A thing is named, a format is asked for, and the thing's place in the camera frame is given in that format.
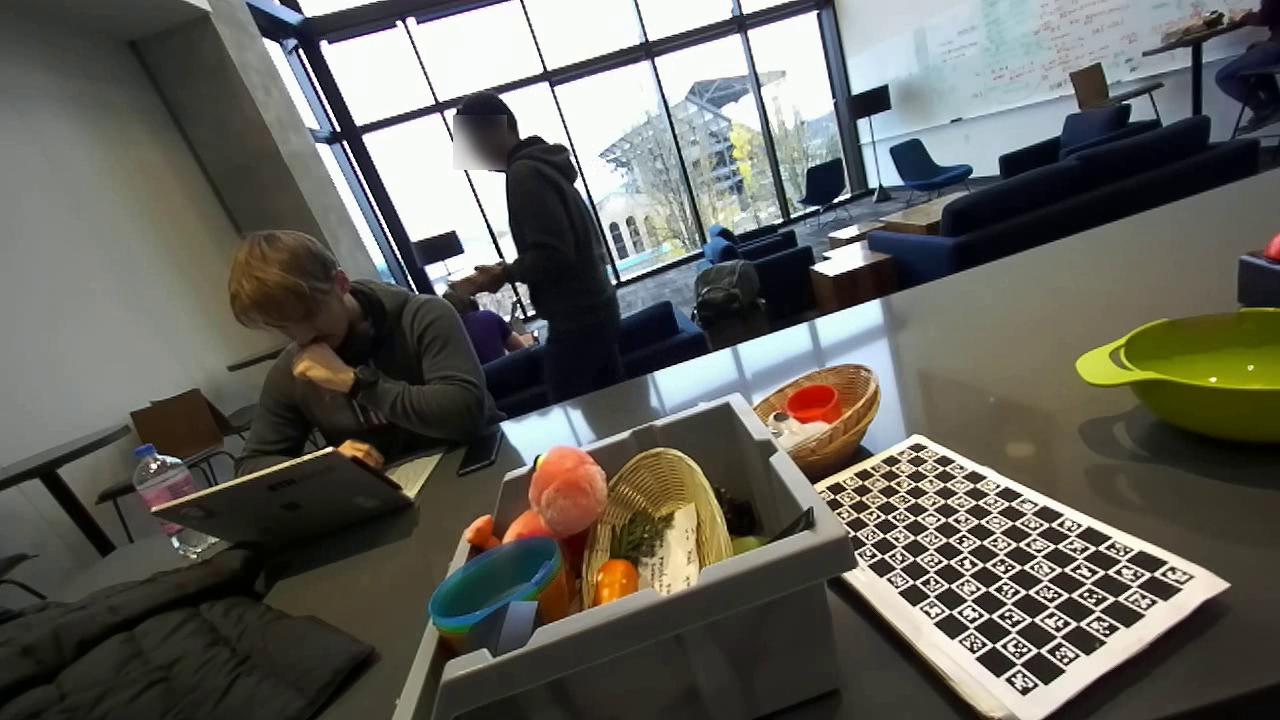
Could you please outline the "dark jacket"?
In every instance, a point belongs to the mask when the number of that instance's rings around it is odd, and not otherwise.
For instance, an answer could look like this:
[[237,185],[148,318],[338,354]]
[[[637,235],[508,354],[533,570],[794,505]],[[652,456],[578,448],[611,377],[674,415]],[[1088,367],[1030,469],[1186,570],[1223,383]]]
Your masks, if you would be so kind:
[[319,720],[374,652],[254,582],[221,552],[6,621],[0,720]]

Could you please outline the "grey plastic bin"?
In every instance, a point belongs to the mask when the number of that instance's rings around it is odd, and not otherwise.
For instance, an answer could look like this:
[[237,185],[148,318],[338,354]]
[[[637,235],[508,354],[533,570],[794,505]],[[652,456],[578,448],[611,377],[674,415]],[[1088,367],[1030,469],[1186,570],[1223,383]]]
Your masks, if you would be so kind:
[[427,621],[394,720],[759,720],[837,688],[851,539],[737,397],[596,441],[606,511],[558,545],[535,634]]

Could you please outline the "red cup in basket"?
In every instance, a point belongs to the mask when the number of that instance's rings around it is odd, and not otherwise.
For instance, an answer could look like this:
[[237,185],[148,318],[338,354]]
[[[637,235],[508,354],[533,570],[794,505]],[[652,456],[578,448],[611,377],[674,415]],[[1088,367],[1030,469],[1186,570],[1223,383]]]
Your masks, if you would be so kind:
[[785,414],[800,423],[832,423],[841,415],[841,394],[832,383],[800,383],[787,394]]

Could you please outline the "dark blue sofa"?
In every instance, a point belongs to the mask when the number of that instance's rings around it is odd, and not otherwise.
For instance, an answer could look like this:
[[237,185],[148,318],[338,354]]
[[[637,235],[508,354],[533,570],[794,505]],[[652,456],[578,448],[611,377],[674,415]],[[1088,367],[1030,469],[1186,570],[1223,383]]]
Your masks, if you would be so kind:
[[1212,141],[1202,115],[1148,130],[951,200],[926,232],[876,229],[905,287],[1112,224],[1259,168],[1257,141]]

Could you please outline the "cardboard box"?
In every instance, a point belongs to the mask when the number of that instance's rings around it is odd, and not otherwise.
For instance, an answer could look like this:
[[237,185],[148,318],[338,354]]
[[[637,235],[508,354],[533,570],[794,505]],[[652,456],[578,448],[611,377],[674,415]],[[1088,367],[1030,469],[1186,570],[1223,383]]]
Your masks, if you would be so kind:
[[173,456],[213,454],[233,431],[229,415],[201,387],[135,410],[131,430],[142,445]]

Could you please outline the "checkered calibration board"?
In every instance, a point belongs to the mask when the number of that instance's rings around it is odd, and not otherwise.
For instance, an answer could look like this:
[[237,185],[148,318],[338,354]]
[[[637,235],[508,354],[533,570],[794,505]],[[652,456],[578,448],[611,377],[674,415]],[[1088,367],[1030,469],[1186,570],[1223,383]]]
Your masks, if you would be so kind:
[[814,483],[844,584],[984,720],[1046,720],[1229,582],[926,437]]

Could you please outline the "seated person grey hoodie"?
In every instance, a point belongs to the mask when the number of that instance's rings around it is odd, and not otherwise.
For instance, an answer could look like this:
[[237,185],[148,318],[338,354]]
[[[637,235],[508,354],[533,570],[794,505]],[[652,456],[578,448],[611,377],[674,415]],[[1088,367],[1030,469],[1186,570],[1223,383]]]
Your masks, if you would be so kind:
[[494,431],[494,402],[461,312],[382,281],[353,281],[306,232],[269,229],[229,255],[229,308],[274,331],[240,469],[301,456],[311,441],[394,465],[471,448]]

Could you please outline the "plastic water bottle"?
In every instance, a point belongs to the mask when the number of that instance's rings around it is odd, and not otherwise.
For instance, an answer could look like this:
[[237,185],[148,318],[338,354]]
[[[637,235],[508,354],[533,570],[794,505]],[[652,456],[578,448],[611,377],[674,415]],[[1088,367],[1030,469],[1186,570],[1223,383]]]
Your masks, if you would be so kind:
[[[152,445],[141,445],[135,469],[131,469],[131,489],[141,492],[142,510],[155,511],[167,501],[201,492],[201,480],[192,477],[192,469],[181,456],[167,456]],[[215,537],[185,528],[175,519],[159,519],[159,534],[162,534],[167,550],[181,552],[185,562],[204,562],[221,550]]]

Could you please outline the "silver laptop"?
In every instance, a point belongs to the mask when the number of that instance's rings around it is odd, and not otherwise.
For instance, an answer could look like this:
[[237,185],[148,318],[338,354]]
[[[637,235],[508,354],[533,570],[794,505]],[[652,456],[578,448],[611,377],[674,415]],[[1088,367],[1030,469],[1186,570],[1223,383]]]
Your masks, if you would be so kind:
[[319,448],[162,501],[155,518],[229,545],[290,550],[401,510],[408,510],[408,496],[394,480],[334,448]]

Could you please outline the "standing person dark hoodie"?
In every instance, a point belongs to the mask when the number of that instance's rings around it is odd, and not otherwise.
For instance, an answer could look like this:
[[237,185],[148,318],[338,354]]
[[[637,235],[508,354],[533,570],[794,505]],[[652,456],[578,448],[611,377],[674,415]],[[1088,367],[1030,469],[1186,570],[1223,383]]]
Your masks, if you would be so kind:
[[471,155],[503,178],[508,232],[514,255],[479,265],[468,286],[494,292],[521,281],[548,322],[543,387],[578,397],[621,382],[621,303],[603,274],[599,229],[575,192],[575,165],[564,144],[525,136],[514,113],[493,98],[468,98],[451,123]]

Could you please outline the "pink plush toy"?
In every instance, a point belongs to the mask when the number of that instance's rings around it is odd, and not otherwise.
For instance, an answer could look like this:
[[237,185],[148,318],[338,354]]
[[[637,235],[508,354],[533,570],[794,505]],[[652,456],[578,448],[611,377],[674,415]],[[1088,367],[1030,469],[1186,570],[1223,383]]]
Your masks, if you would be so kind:
[[548,448],[535,462],[528,505],[551,537],[575,537],[606,510],[603,469],[578,448]]

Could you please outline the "red button black box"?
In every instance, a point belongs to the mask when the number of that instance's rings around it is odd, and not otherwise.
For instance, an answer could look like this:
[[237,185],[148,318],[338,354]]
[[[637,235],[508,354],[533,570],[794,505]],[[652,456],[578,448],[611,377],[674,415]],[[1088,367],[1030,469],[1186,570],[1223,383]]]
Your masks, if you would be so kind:
[[1242,308],[1280,308],[1280,235],[1238,255],[1235,300]]

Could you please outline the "green bowl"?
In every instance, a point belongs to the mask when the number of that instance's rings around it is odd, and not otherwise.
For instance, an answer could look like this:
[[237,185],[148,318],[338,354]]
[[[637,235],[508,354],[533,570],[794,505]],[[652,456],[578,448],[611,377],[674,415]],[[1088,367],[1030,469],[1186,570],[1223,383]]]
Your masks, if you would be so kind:
[[1148,322],[1077,355],[1091,387],[1126,387],[1157,422],[1212,441],[1280,441],[1280,312]]

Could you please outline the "teal blue cup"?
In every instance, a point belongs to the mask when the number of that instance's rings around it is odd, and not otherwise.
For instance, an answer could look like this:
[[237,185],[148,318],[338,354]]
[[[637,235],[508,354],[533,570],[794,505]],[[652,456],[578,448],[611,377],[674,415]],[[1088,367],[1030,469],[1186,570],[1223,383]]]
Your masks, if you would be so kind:
[[441,635],[511,652],[535,634],[543,587],[558,578],[556,539],[514,539],[463,562],[427,601]]

